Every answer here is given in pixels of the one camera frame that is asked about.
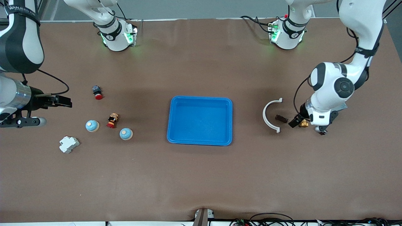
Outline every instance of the blue ball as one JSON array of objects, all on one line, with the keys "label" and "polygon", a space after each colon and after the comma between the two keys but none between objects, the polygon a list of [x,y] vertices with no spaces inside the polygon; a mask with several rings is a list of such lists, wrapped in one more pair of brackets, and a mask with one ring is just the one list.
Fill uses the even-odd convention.
[{"label": "blue ball", "polygon": [[89,132],[95,132],[99,129],[99,123],[95,120],[89,120],[88,122],[86,122],[85,128]]},{"label": "blue ball", "polygon": [[129,140],[133,137],[133,131],[129,128],[120,130],[120,138],[123,140]]}]

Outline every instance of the blue tray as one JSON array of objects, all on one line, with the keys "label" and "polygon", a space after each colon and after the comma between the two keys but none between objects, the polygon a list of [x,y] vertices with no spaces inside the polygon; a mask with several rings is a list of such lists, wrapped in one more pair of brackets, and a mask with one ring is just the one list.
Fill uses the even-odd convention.
[{"label": "blue tray", "polygon": [[227,146],[232,142],[233,104],[228,98],[176,96],[170,103],[168,141]]}]

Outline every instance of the gray floor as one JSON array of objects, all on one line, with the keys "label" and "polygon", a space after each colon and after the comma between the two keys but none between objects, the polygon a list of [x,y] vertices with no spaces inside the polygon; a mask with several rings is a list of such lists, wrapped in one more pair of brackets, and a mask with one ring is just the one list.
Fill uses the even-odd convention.
[{"label": "gray floor", "polygon": [[[386,7],[393,0],[387,0]],[[173,18],[233,18],[243,15],[275,17],[287,13],[284,0],[119,0],[127,18],[132,19],[173,19]],[[112,7],[121,16],[117,6]],[[338,17],[336,1],[314,5],[315,17]],[[0,18],[5,18],[0,10]],[[84,21],[90,20],[82,12],[69,7],[63,0],[48,0],[42,15],[43,21]],[[387,27],[391,32],[396,50],[402,59],[402,6],[387,17]]]}]

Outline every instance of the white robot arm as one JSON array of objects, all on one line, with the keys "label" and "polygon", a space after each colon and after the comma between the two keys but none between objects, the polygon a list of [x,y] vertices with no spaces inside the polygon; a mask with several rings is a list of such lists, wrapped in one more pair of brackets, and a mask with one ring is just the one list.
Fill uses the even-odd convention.
[{"label": "white robot arm", "polygon": [[[47,96],[4,72],[29,74],[39,69],[44,53],[39,36],[36,0],[9,0],[5,5],[9,25],[0,31],[0,127],[44,125],[44,118],[31,118],[39,108],[71,106],[69,98]],[[23,118],[21,111],[28,111]]]},{"label": "white robot arm", "polygon": [[123,51],[135,46],[137,27],[119,20],[108,7],[117,0],[64,0],[64,2],[89,16],[100,30],[103,43],[112,51]]},{"label": "white robot arm", "polygon": [[270,41],[281,49],[293,49],[302,41],[304,30],[312,17],[312,4],[322,4],[332,0],[286,0],[289,13],[286,18],[278,18],[269,25]]},{"label": "white robot arm", "polygon": [[326,134],[326,127],[337,116],[337,109],[368,79],[371,60],[379,47],[384,27],[382,10],[386,0],[343,0],[339,9],[342,23],[359,38],[350,64],[323,62],[310,75],[314,94],[300,107],[289,123],[297,126],[303,119],[316,125],[316,132]]}]

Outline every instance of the table surface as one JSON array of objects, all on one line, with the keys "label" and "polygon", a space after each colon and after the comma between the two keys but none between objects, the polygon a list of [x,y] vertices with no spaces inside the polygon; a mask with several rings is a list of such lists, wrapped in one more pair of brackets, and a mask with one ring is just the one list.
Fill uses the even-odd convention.
[{"label": "table surface", "polygon": [[[370,80],[320,136],[273,118],[293,118],[295,89],[318,63],[353,52],[338,19],[312,19],[290,51],[242,20],[138,25],[138,46],[123,52],[105,48],[91,23],[41,26],[42,69],[70,85],[74,107],[34,112],[45,127],[0,130],[1,222],[189,220],[198,208],[216,218],[402,218],[402,65],[387,29]],[[39,72],[27,79],[44,92],[64,89]],[[94,99],[94,85],[103,100]],[[297,106],[311,94],[304,85]],[[170,144],[176,95],[230,98],[232,144]],[[280,97],[284,103],[268,110],[281,126],[276,134],[261,112]],[[113,112],[117,129],[106,127]],[[95,133],[85,130],[90,119],[101,124]],[[134,131],[130,141],[119,138],[124,127]],[[64,136],[81,145],[62,153]]]}]

